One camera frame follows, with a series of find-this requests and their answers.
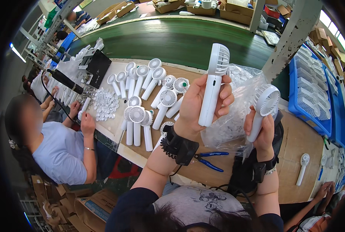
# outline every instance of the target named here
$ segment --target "blue pliers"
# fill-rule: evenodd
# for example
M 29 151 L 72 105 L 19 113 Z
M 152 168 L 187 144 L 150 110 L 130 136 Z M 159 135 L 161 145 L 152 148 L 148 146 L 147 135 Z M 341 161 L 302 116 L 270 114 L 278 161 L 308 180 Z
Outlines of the blue pliers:
M 208 157 L 213 155 L 229 155 L 228 152 L 207 152 L 207 153 L 199 153 L 195 154 L 194 158 L 196 158 L 199 162 L 205 164 L 207 167 L 214 169 L 215 171 L 224 172 L 224 170 L 212 165 L 209 161 L 202 159 L 202 157 Z

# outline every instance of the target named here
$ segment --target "woman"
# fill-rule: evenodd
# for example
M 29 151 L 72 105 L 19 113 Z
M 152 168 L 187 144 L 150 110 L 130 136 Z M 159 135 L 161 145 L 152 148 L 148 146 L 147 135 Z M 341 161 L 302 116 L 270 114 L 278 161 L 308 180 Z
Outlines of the woman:
M 174 125 L 176 134 L 192 141 L 204 129 L 198 125 L 198 118 L 206 81 L 207 75 L 204 75 L 190 85 L 184 95 L 180 117 Z M 234 101 L 230 77 L 223 76 L 222 82 L 225 84 L 221 86 L 214 121 L 228 114 L 229 105 Z M 244 125 L 247 135 L 254 115 L 251 107 Z M 274 121 L 271 115 L 263 119 L 262 127 L 253 143 L 259 162 L 274 157 Z M 119 197 L 105 231 L 283 231 L 276 170 L 265 175 L 263 182 L 258 184 L 254 204 L 256 212 L 247 212 L 229 193 L 204 187 L 182 186 L 162 196 L 168 176 L 175 168 L 175 160 L 166 155 L 162 147 L 153 151 L 135 184 Z
M 70 118 L 76 117 L 79 107 L 78 101 L 71 104 Z M 100 142 L 95 147 L 95 122 L 89 113 L 84 112 L 82 116 L 82 132 L 71 129 L 69 117 L 63 123 L 43 123 L 40 105 L 32 96 L 14 97 L 5 113 L 6 131 L 17 144 L 13 149 L 14 157 L 23 170 L 39 174 L 52 183 L 93 183 L 97 173 L 99 179 L 108 177 L 117 154 Z M 96 155 L 102 164 L 98 172 Z

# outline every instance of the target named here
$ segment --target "light blue shirt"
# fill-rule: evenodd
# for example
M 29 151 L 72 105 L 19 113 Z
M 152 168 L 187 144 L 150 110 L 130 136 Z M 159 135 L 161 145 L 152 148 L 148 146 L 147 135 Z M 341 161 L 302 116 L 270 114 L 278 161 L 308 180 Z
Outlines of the light blue shirt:
M 44 123 L 41 133 L 44 140 L 32 154 L 41 169 L 58 184 L 85 183 L 82 133 L 57 122 Z

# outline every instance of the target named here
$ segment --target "bracelet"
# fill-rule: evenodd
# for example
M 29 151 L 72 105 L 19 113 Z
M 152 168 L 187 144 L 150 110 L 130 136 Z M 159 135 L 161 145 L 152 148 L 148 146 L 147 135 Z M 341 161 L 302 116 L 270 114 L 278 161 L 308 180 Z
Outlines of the bracelet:
M 90 150 L 90 151 L 95 151 L 94 149 L 91 149 L 89 147 L 84 147 L 84 148 L 87 149 L 87 150 Z
M 266 171 L 265 172 L 265 175 L 269 175 L 269 174 L 272 174 L 274 171 L 276 171 L 277 170 L 277 168 L 276 168 L 276 166 L 274 166 L 272 169 L 270 169 L 269 171 Z

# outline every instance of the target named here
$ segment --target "clear plastic bag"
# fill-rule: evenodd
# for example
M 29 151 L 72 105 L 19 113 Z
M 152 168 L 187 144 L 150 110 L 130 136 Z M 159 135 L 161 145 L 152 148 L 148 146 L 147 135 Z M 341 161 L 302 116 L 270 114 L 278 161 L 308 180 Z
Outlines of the clear plastic bag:
M 246 156 L 246 148 L 250 144 L 251 151 L 252 144 L 245 142 L 244 120 L 250 112 L 257 88 L 268 82 L 261 70 L 251 67 L 230 64 L 229 71 L 235 100 L 229 106 L 229 114 L 201 131 L 201 137 L 205 147 L 236 154 L 244 152 Z

